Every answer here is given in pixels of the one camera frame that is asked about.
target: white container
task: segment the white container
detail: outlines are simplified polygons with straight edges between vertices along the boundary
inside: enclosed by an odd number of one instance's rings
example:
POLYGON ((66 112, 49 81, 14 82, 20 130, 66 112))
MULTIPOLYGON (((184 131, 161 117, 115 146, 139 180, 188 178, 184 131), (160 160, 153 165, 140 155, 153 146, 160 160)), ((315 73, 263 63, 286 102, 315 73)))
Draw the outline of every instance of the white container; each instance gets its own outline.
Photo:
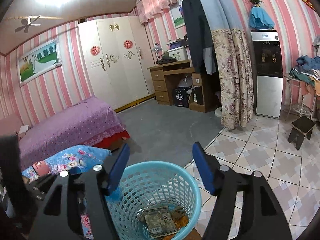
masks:
POLYGON ((178 61, 188 60, 187 50, 183 46, 175 49, 169 49, 168 53, 170 57, 174 57, 178 61))

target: white wardrobe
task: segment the white wardrobe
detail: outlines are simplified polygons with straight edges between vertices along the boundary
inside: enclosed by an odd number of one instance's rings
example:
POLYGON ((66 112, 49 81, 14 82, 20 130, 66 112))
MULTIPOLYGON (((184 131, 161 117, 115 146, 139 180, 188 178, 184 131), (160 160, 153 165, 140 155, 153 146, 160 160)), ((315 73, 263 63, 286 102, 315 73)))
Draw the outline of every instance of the white wardrobe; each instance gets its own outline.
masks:
POLYGON ((81 47, 93 93, 113 109, 154 93, 154 66, 147 34, 135 16, 79 24, 81 47))

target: polka dot bedspread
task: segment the polka dot bedspread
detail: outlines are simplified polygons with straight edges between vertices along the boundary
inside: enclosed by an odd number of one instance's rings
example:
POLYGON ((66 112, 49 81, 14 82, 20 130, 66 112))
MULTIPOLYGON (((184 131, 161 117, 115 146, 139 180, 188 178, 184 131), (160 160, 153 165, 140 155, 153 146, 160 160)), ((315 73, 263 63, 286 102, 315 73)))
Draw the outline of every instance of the polka dot bedspread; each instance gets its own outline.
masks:
POLYGON ((125 130, 116 112, 105 102, 91 97, 40 122, 20 140, 21 169, 66 148, 95 145, 125 130))

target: small framed picture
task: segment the small framed picture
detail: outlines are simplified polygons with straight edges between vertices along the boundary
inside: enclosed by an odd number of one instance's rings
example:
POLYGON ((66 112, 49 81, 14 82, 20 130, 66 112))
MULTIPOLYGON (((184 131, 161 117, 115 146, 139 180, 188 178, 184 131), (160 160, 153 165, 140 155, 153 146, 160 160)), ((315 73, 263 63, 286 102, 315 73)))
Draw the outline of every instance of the small framed picture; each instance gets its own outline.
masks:
POLYGON ((59 40, 51 40, 24 54, 17 65, 19 83, 22 87, 42 74, 61 66, 59 40))
POLYGON ((170 15, 175 29, 186 25, 183 19, 182 1, 178 0, 176 4, 170 7, 170 15))

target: pile of clothes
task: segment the pile of clothes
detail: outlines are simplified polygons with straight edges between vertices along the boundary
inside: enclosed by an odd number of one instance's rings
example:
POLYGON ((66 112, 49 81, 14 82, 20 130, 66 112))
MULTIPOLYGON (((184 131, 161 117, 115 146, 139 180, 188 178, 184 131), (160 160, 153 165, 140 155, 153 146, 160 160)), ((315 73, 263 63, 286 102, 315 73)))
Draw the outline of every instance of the pile of clothes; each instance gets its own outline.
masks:
POLYGON ((298 65, 290 70, 290 75, 311 85, 320 96, 320 57, 301 56, 297 63, 298 65))

